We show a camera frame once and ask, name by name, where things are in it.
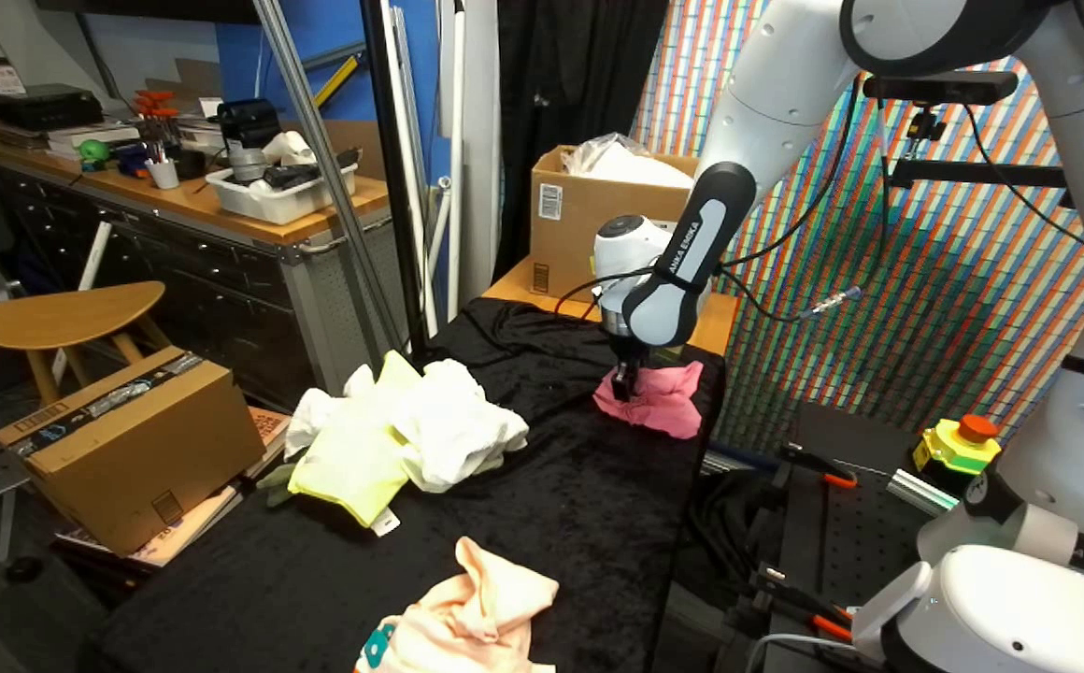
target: stool seat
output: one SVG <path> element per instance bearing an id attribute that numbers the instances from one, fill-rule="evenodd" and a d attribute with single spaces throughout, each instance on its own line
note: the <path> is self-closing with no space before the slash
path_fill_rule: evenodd
<path id="1" fill-rule="evenodd" d="M 48 405 L 61 398 L 61 386 L 48 375 L 44 350 L 64 350 L 82 386 L 88 382 L 76 354 L 82 344 L 113 340 L 125 362 L 139 362 L 143 350 L 125 327 L 139 321 L 165 344 L 165 334 L 150 321 L 161 297 L 161 280 L 9 297 L 0 301 L 0 346 L 27 354 L 33 386 Z"/>

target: green object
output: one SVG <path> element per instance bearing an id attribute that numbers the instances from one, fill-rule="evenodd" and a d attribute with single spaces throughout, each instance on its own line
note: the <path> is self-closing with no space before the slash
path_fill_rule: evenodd
<path id="1" fill-rule="evenodd" d="M 102 173 L 107 163 L 107 144 L 98 137 L 79 140 L 82 173 Z"/>

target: black fabric backdrop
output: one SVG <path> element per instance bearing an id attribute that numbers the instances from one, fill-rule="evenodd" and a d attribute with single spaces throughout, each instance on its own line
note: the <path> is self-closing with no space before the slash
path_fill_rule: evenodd
<path id="1" fill-rule="evenodd" d="M 532 249 L 532 169 L 559 144 L 626 133 L 666 0 L 502 0 L 505 216 L 498 275 Z"/>
<path id="2" fill-rule="evenodd" d="M 338 507 L 267 512 L 246 498 L 88 633 L 82 669 L 350 669 L 386 613 L 461 573 L 461 533 L 559 582 L 535 620 L 535 661 L 646 669 L 701 436 L 605 417 L 591 390 L 613 350 L 584 321 L 479 297 L 431 344 L 439 354 L 532 423 L 532 448 L 439 498 L 406 486 L 388 537 L 355 529 Z M 710 425 L 726 377 L 718 360 L 694 360 Z"/>

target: box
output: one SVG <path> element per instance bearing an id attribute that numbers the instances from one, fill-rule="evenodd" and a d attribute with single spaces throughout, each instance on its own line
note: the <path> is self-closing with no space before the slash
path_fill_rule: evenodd
<path id="1" fill-rule="evenodd" d="M 297 183 L 297 187 L 289 187 L 276 194 L 255 194 L 244 183 L 230 183 L 228 174 L 230 174 L 230 169 L 205 173 L 205 183 L 213 187 L 216 206 L 228 214 L 239 214 L 239 216 L 255 216 L 266 224 L 289 224 L 294 216 L 306 216 L 306 214 L 328 206 L 328 189 L 320 180 L 310 180 L 310 183 Z M 346 187 L 346 194 L 355 194 L 355 169 L 345 169 L 345 187 Z"/>
<path id="2" fill-rule="evenodd" d="M 573 174 L 565 153 L 573 144 L 543 153 L 532 173 L 532 263 L 535 291 L 545 294 L 565 294 L 591 280 L 591 243 L 605 220 L 644 214 L 671 224 L 687 201 L 687 189 L 675 187 Z M 694 155 L 660 162 L 694 174 Z"/>
<path id="3" fill-rule="evenodd" d="M 165 346 L 0 430 L 64 519 L 135 554 L 266 448 L 230 375 Z"/>

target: wooden table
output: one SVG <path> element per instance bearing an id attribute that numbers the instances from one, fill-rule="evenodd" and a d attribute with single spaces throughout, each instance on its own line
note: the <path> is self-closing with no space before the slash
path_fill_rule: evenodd
<path id="1" fill-rule="evenodd" d="M 539 310 L 554 310 L 555 307 L 555 294 L 535 289 L 535 263 L 532 256 L 517 263 L 483 294 L 484 297 L 505 297 L 505 301 L 532 301 Z M 588 294 L 573 294 L 573 297 L 565 297 L 559 312 L 584 319 L 591 310 L 588 301 L 591 301 Z M 735 294 L 706 294 L 697 324 L 691 334 L 691 344 L 710 350 L 710 354 L 726 354 L 733 324 L 735 324 Z"/>

